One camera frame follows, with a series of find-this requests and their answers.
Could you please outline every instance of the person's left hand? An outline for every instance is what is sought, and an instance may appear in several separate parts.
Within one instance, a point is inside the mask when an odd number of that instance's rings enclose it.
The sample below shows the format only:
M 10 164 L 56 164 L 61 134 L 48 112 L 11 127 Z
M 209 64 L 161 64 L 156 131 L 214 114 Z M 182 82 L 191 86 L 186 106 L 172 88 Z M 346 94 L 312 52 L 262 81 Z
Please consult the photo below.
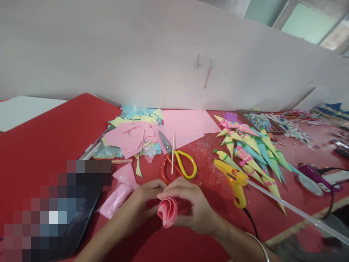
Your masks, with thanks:
M 151 199 L 156 199 L 156 196 L 165 187 L 166 184 L 160 179 L 139 186 L 108 223 L 115 224 L 118 228 L 118 234 L 122 234 L 123 237 L 130 235 L 148 218 L 157 213 L 159 205 L 148 209 L 147 202 Z

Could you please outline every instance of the bracelet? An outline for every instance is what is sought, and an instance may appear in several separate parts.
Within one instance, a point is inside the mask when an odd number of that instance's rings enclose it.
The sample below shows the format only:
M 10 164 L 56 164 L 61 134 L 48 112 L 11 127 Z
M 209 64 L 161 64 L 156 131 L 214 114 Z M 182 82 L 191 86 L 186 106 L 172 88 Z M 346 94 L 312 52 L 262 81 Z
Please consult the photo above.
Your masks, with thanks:
M 265 255 L 266 262 L 270 262 L 269 257 L 268 257 L 268 254 L 266 253 L 266 250 L 265 250 L 264 246 L 262 245 L 262 243 L 261 243 L 254 235 L 252 235 L 252 234 L 250 234 L 250 233 L 247 233 L 247 232 L 246 232 L 246 234 L 249 234 L 250 236 L 252 236 L 252 237 L 258 242 L 258 244 L 259 244 L 259 245 L 261 246 L 261 248 L 263 249 L 263 253 L 264 253 L 264 255 Z

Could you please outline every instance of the yellow glue gun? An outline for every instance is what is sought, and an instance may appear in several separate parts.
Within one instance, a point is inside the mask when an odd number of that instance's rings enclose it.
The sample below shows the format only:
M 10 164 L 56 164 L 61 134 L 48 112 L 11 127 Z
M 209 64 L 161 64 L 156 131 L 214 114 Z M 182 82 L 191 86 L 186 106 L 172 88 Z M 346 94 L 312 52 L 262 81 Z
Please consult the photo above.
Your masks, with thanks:
M 214 160 L 213 163 L 220 171 L 222 171 L 223 174 L 225 174 L 232 186 L 235 196 L 235 206 L 239 209 L 244 209 L 247 203 L 242 187 L 247 185 L 248 176 L 243 172 L 237 171 L 234 167 L 222 162 L 221 160 Z

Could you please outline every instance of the power cord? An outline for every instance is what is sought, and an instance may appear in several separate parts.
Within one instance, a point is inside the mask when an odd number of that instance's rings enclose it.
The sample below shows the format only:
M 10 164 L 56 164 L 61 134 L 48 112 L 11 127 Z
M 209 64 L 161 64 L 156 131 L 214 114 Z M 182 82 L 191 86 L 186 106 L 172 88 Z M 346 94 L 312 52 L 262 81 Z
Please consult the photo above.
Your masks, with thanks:
M 344 170 L 344 171 L 348 171 L 349 172 L 349 170 L 344 169 L 344 168 L 339 168 L 339 167 L 329 167 L 329 168 L 318 169 L 318 170 L 316 170 L 316 172 L 318 172 L 320 175 L 322 175 L 322 174 L 324 174 L 324 173 L 326 173 L 328 171 L 335 170 L 335 169 Z M 328 216 L 331 214 L 331 211 L 332 211 L 332 208 L 333 208 L 333 203 L 334 203 L 334 192 L 333 192 L 334 187 L 337 186 L 337 185 L 340 185 L 340 184 L 347 183 L 347 182 L 349 182 L 349 179 L 331 185 L 331 204 L 330 204 L 330 208 L 328 209 L 327 213 L 322 217 L 322 219 L 328 218 Z
M 257 228 L 256 228 L 256 226 L 255 226 L 255 224 L 254 224 L 254 221 L 253 221 L 253 219 L 252 219 L 252 216 L 251 216 L 250 212 L 247 210 L 247 208 L 244 208 L 243 210 L 245 211 L 245 213 L 246 213 L 246 215 L 248 216 L 248 218 L 251 220 L 252 225 L 253 225 L 253 228 L 254 228 L 254 232 L 255 232 L 255 234 L 256 234 L 256 238 L 259 240 Z

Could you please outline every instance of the yellow-handled scissors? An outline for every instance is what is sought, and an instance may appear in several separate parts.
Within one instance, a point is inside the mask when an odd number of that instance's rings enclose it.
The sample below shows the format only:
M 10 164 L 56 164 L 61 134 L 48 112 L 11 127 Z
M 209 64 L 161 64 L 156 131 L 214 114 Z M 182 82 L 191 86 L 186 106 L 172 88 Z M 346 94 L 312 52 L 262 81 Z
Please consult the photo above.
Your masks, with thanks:
M 163 160 L 163 165 L 162 165 L 162 169 L 161 169 L 161 175 L 162 175 L 162 177 L 163 177 L 163 179 L 164 179 L 165 184 L 168 185 L 168 184 L 171 183 L 171 181 L 167 178 L 167 176 L 166 176 L 166 174 L 165 174 L 165 163 L 166 163 L 166 159 L 167 159 L 170 163 L 172 163 L 172 146 L 171 146 L 171 144 L 169 143 L 169 141 L 166 139 L 166 137 L 164 136 L 164 134 L 161 133 L 161 131 L 159 131 L 159 135 L 160 135 L 161 141 L 163 142 L 163 145 L 165 146 L 166 152 L 167 152 L 166 158 L 164 158 L 164 160 Z M 185 179 L 188 179 L 188 180 L 193 179 L 193 178 L 196 176 L 196 173 L 197 173 L 197 166 L 196 166 L 196 163 L 195 163 L 194 159 L 193 159 L 190 155 L 188 155 L 187 153 L 184 153 L 184 152 L 182 152 L 182 151 L 180 151 L 180 150 L 175 150 L 175 151 L 174 151 L 174 154 L 175 154 L 175 156 L 176 156 L 176 158 L 177 158 L 177 161 L 178 161 L 178 164 L 179 164 L 179 168 L 178 168 L 178 166 L 176 166 L 174 163 L 173 163 L 173 166 L 174 166 L 174 168 L 177 170 L 177 172 L 179 173 L 179 175 L 182 176 L 182 177 L 185 178 Z M 182 164 L 182 160 L 181 160 L 181 158 L 179 157 L 179 154 L 181 154 L 181 155 L 183 155 L 183 156 L 189 158 L 189 160 L 192 162 L 193 168 L 194 168 L 193 174 L 188 175 L 188 174 L 185 172 L 184 167 L 183 167 L 183 164 Z

